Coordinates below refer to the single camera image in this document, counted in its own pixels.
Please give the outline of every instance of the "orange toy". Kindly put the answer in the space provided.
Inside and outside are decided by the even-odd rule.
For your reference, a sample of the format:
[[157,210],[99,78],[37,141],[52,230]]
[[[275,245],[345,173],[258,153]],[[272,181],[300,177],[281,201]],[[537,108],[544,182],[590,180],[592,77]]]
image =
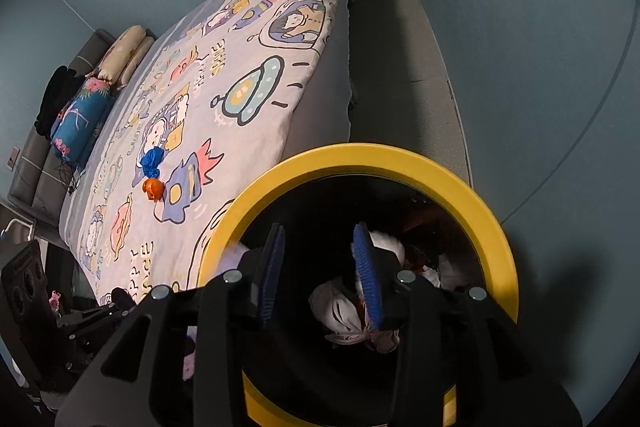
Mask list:
[[160,201],[164,194],[164,184],[158,178],[148,178],[142,184],[142,191],[150,200]]

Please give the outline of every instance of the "laundry basket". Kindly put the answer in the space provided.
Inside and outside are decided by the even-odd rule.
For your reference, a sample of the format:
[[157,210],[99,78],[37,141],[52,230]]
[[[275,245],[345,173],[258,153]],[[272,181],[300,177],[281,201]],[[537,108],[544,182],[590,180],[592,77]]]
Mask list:
[[[483,286],[516,319],[518,282],[506,238],[487,206],[454,174],[423,156],[377,144],[340,144],[294,156],[229,207],[198,277],[200,285],[213,277],[227,245],[258,247],[272,223],[284,226],[274,324],[240,338],[247,410],[262,427],[388,421],[396,354],[380,355],[363,344],[334,347],[308,305],[318,284],[353,269],[349,244],[360,221],[419,245],[431,257],[445,253],[465,285]],[[451,345],[443,343],[450,362],[442,382],[444,425],[456,416]]]

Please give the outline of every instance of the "toy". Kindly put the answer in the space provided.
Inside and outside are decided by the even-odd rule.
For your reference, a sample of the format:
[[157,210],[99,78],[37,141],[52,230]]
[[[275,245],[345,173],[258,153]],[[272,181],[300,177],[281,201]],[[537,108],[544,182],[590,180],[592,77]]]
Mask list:
[[150,200],[160,201],[164,195],[164,184],[158,178],[148,178],[142,184],[142,191]]
[[160,170],[158,166],[164,157],[164,149],[160,147],[152,147],[142,158],[140,158],[140,166],[147,178],[159,178]]

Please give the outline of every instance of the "yellow pillow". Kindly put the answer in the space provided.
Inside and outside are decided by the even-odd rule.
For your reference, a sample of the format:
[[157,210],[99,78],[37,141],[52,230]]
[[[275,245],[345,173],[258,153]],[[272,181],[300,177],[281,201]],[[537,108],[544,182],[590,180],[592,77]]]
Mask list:
[[136,71],[136,68],[139,66],[142,59],[145,58],[146,53],[149,51],[149,48],[153,45],[154,38],[146,37],[140,43],[136,51],[133,53],[133,56],[130,58],[127,66],[120,73],[120,77],[116,80],[115,87],[117,91],[121,91],[129,84],[131,79],[131,75]]
[[132,26],[119,36],[98,64],[98,78],[113,85],[145,37],[142,26]]

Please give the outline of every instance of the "pillow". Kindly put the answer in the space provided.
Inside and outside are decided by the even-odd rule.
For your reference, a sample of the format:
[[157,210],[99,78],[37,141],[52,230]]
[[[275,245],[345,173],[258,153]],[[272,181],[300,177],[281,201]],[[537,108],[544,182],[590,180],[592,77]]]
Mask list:
[[85,169],[86,163],[89,161],[89,156],[91,156],[91,153],[94,150],[95,143],[98,141],[98,137],[100,136],[100,131],[102,131],[102,128],[104,127],[104,122],[107,121],[107,117],[109,116],[109,113],[113,108],[114,102],[115,98],[110,96],[107,105],[102,110],[100,118],[98,118],[98,123],[95,124],[94,131],[91,133],[89,141],[86,143],[84,149],[82,149],[82,152],[78,156],[78,159],[76,160],[76,166],[78,166],[79,171],[83,171]]
[[129,84],[129,80],[131,79],[131,75],[136,71],[136,68],[139,66],[142,59],[145,58],[146,53],[149,51],[149,48],[153,45],[154,38],[146,37],[142,43],[138,46],[136,51],[133,53],[129,64],[122,70],[120,77],[116,80],[115,87],[117,91],[121,91],[124,89],[127,84]]
[[84,82],[51,137],[56,156],[65,162],[78,163],[105,108],[112,103],[109,92],[109,84],[104,80],[91,77]]
[[142,26],[132,26],[119,36],[98,64],[98,78],[113,84],[145,37]]

